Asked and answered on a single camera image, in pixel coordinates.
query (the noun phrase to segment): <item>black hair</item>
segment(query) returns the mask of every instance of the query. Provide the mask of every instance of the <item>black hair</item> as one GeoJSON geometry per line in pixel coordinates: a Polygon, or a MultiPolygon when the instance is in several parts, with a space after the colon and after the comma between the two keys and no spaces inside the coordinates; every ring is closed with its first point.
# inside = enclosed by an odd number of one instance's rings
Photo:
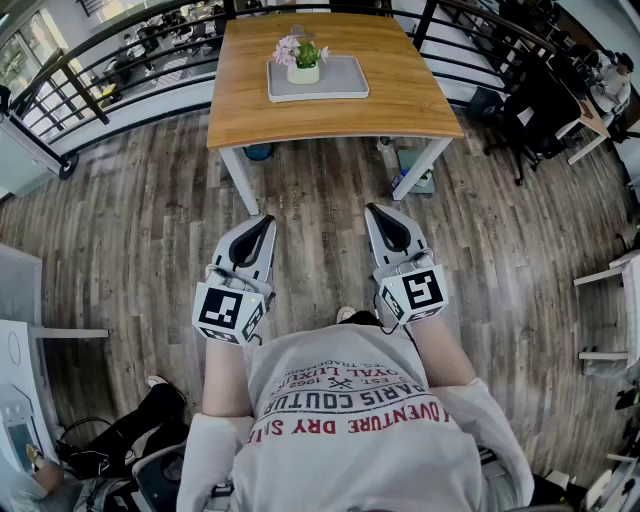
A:
{"type": "Polygon", "coordinates": [[[618,64],[624,64],[630,73],[633,71],[633,61],[626,53],[618,54],[618,64]]]}

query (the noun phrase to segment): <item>gray tray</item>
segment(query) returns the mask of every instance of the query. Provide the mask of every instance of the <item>gray tray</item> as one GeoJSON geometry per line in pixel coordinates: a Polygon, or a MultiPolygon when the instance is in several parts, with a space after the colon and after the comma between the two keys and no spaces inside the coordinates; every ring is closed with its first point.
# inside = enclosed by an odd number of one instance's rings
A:
{"type": "Polygon", "coordinates": [[[320,61],[320,80],[311,85],[295,85],[287,81],[287,67],[267,62],[269,100],[280,101],[325,100],[335,98],[366,98],[369,84],[355,57],[328,57],[320,61]]]}

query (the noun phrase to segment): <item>person sitting at desk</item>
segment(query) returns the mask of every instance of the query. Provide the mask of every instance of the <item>person sitting at desk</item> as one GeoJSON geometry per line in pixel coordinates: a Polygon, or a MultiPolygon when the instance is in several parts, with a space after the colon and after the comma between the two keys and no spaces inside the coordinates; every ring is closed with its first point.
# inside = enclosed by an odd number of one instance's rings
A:
{"type": "MultiPolygon", "coordinates": [[[[140,38],[138,36],[132,38],[129,34],[124,35],[124,44],[126,46],[131,46],[131,48],[129,48],[129,50],[127,51],[127,56],[134,62],[147,58],[147,50],[142,44],[138,43],[139,39],[140,38]]],[[[155,66],[148,61],[144,62],[144,66],[147,68],[147,70],[145,71],[146,76],[148,76],[150,73],[153,73],[153,71],[155,70],[155,66]]]]}
{"type": "Polygon", "coordinates": [[[589,97],[607,125],[631,95],[633,61],[626,53],[617,55],[618,63],[604,66],[597,83],[589,89],[589,97]]]}

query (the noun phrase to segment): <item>wooden floor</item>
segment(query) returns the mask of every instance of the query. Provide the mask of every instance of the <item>wooden floor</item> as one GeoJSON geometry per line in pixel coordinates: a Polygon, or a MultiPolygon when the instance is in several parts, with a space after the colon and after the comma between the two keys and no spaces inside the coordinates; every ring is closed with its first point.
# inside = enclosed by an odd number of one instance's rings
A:
{"type": "MultiPolygon", "coordinates": [[[[44,261],[45,325],[111,330],[107,344],[47,342],[65,424],[132,410],[150,373],[198,408],[195,285],[220,235],[247,218],[219,154],[206,150],[207,116],[115,136],[84,151],[69,181],[0,206],[0,242],[44,261]]],[[[613,409],[623,384],[581,375],[572,280],[606,268],[615,232],[631,238],[621,168],[603,144],[573,167],[566,157],[543,162],[518,188],[511,154],[483,155],[491,132],[460,120],[466,138],[436,163],[433,198],[393,203],[397,169],[374,139],[278,144],[268,162],[251,164],[261,211],[278,220],[278,296],[263,331],[325,326],[342,304],[371,310],[364,205],[393,204],[444,264],[464,348],[533,470],[589,484],[627,415],[613,409]]]]}

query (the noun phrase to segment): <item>potted plant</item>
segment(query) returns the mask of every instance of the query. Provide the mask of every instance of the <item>potted plant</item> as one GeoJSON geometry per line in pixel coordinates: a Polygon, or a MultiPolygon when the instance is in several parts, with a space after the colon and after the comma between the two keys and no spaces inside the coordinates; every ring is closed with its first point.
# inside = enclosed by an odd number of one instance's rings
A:
{"type": "Polygon", "coordinates": [[[273,52],[276,63],[287,66],[287,80],[292,84],[315,84],[320,80],[318,61],[327,62],[329,48],[318,50],[313,41],[300,43],[295,36],[280,39],[273,52]]]}

